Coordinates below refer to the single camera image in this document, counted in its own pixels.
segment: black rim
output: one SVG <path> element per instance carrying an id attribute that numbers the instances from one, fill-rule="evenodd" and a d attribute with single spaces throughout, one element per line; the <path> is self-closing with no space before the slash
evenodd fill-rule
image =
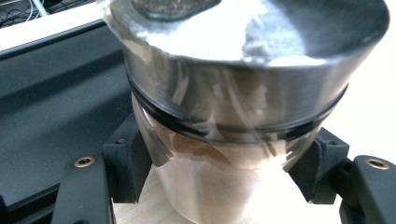
<path id="1" fill-rule="evenodd" d="M 187 121 L 184 119 L 177 118 L 163 110 L 161 110 L 154 102 L 152 102 L 141 90 L 139 90 L 133 82 L 131 83 L 132 87 L 132 92 L 134 97 L 136 98 L 137 102 L 139 105 L 143 107 L 145 111 L 147 111 L 153 118 L 155 118 L 158 122 L 161 123 L 161 125 L 165 126 L 166 128 L 176 132 L 176 133 L 181 133 L 184 134 L 188 137 L 208 142 L 208 143 L 223 143 L 224 140 L 220 139 L 211 139 L 208 138 L 206 135 L 206 132 L 199 132 L 193 128 L 191 128 L 191 125 L 194 123 L 193 120 Z M 225 127 L 220 127 L 218 126 L 219 130 L 223 130 L 225 132 L 233 132 L 233 133 L 249 133 L 249 132 L 255 132 L 258 133 L 259 136 L 262 137 L 262 139 L 266 139 L 266 136 L 269 134 L 274 134 L 276 133 L 277 136 L 280 139 L 284 139 L 286 141 L 291 141 L 296 138 L 299 138 L 311 131 L 313 131 L 315 128 L 317 128 L 320 123 L 327 118 L 327 116 L 330 115 L 332 110 L 335 108 L 337 103 L 340 101 L 340 99 L 343 97 L 344 93 L 346 92 L 347 87 L 341 92 L 341 94 L 338 96 L 338 98 L 333 102 L 331 106 L 329 106 L 326 110 L 323 112 L 319 113 L 318 115 L 306 119 L 291 125 L 283 126 L 283 127 L 270 127 L 270 128 L 265 128 L 265 129 L 254 129 L 254 130 L 241 130 L 239 132 L 233 132 L 230 129 L 227 129 Z M 228 142 L 233 142 L 233 143 L 241 143 L 239 141 L 228 141 Z"/>

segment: brass screw hole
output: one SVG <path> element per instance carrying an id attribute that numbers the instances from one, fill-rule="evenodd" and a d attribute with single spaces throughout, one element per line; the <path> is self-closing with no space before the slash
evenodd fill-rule
<path id="1" fill-rule="evenodd" d="M 78 168 L 87 167 L 95 162 L 95 159 L 91 156 L 83 157 L 75 161 L 75 166 Z"/>
<path id="2" fill-rule="evenodd" d="M 380 160 L 376 160 L 376 159 L 367 159 L 366 163 L 369 166 L 374 167 L 375 169 L 379 169 L 379 170 L 388 170 L 389 169 L 389 165 L 384 161 L 380 161 Z"/>

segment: cylindrical metal container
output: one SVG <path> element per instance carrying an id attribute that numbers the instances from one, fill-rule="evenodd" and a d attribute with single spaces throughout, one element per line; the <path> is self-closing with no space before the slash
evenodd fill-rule
<path id="1" fill-rule="evenodd" d="M 290 141 L 208 144 L 164 127 L 135 98 L 133 105 L 170 204 L 195 223 L 240 223 L 252 217 L 260 209 L 255 207 L 254 197 L 267 193 L 270 195 L 264 200 L 269 203 L 274 199 L 272 191 L 264 192 L 270 190 L 266 185 L 277 181 L 273 175 L 282 166 L 286 168 L 298 160 L 319 129 L 317 126 Z"/>
<path id="2" fill-rule="evenodd" d="M 97 1 L 168 199 L 202 223 L 289 170 L 389 25 L 381 0 Z"/>

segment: black panel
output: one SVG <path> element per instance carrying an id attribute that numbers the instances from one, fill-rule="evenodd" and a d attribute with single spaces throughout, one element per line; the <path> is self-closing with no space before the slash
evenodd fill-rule
<path id="1" fill-rule="evenodd" d="M 104 144 L 113 203 L 138 203 L 151 169 L 151 158 L 131 114 Z"/>
<path id="2" fill-rule="evenodd" d="M 58 184 L 132 112 L 120 42 L 102 22 L 0 52 L 0 195 Z"/>
<path id="3" fill-rule="evenodd" d="M 66 164 L 52 224 L 113 224 L 105 158 L 102 154 Z"/>
<path id="4" fill-rule="evenodd" d="M 347 161 L 349 145 L 322 128 L 289 174 L 308 203 L 333 204 L 333 173 Z"/>

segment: wooden surface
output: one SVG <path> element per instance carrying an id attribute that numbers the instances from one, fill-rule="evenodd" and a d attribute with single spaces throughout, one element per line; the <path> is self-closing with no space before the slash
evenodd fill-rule
<path id="1" fill-rule="evenodd" d="M 386 1 L 396 14 L 395 1 Z M 350 80 L 345 97 L 323 127 L 351 145 L 349 158 L 373 155 L 396 163 L 396 26 L 389 31 Z M 262 210 L 255 223 L 340 223 L 335 205 L 313 205 L 298 190 L 284 193 L 284 209 Z M 124 223 L 190 223 L 166 200 L 158 176 L 151 171 L 139 204 L 115 204 L 117 221 Z"/>

